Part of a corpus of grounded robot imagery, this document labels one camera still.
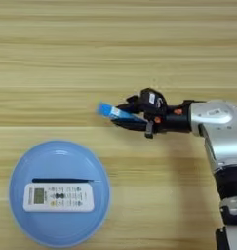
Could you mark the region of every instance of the blue bowl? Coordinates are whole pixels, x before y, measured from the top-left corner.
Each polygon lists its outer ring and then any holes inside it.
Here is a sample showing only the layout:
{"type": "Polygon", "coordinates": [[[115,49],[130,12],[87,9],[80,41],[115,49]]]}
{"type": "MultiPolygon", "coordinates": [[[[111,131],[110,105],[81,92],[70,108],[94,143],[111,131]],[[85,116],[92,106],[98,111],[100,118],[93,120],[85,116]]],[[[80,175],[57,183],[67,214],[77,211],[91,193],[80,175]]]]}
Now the blue bowl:
{"type": "Polygon", "coordinates": [[[16,166],[9,186],[9,201],[21,229],[49,247],[72,247],[90,238],[102,225],[110,203],[110,184],[99,160],[72,142],[51,141],[28,151],[16,166]],[[84,179],[93,188],[95,209],[89,213],[25,212],[24,188],[34,178],[84,179]]]}

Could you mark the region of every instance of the white remote control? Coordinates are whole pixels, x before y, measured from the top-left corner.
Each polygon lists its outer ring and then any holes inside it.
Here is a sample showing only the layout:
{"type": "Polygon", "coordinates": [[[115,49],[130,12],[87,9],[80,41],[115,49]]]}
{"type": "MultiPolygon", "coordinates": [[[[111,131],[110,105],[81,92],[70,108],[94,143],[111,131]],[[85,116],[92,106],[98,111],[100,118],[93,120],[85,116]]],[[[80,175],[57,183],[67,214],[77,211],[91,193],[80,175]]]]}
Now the white remote control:
{"type": "Polygon", "coordinates": [[[94,207],[93,189],[88,183],[31,183],[25,187],[26,212],[91,212],[94,207]]]}

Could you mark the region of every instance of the remote control button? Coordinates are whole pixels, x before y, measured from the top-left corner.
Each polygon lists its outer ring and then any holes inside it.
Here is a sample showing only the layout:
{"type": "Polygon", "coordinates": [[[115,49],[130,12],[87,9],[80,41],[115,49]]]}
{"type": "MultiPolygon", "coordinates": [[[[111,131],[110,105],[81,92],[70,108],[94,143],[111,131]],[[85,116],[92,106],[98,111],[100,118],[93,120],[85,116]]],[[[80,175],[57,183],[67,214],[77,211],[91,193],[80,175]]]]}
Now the remote control button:
{"type": "Polygon", "coordinates": [[[56,199],[58,199],[58,198],[64,199],[65,198],[64,193],[62,193],[62,194],[56,193],[56,199]]]}

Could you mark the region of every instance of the table surface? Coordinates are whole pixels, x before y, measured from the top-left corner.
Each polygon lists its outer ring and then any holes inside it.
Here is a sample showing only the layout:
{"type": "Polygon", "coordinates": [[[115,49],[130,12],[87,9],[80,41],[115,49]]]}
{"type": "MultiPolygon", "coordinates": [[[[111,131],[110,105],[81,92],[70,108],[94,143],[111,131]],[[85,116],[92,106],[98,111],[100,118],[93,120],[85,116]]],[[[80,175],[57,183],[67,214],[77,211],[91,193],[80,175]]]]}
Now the table surface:
{"type": "Polygon", "coordinates": [[[90,148],[112,183],[105,224],[77,249],[216,249],[203,139],[150,141],[95,114],[145,87],[237,103],[237,0],[0,0],[0,250],[45,249],[15,224],[8,181],[54,139],[90,148]]]}

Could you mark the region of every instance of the silver robot arm segment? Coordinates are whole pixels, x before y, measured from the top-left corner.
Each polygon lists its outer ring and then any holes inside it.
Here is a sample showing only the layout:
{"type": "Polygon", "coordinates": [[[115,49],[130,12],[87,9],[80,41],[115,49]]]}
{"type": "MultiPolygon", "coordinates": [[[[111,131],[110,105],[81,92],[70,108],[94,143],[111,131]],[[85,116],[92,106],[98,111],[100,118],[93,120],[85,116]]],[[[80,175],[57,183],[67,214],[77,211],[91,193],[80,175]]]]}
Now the silver robot arm segment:
{"type": "Polygon", "coordinates": [[[225,227],[217,230],[217,250],[237,250],[237,106],[224,101],[190,106],[192,133],[205,149],[220,195],[225,227]]]}

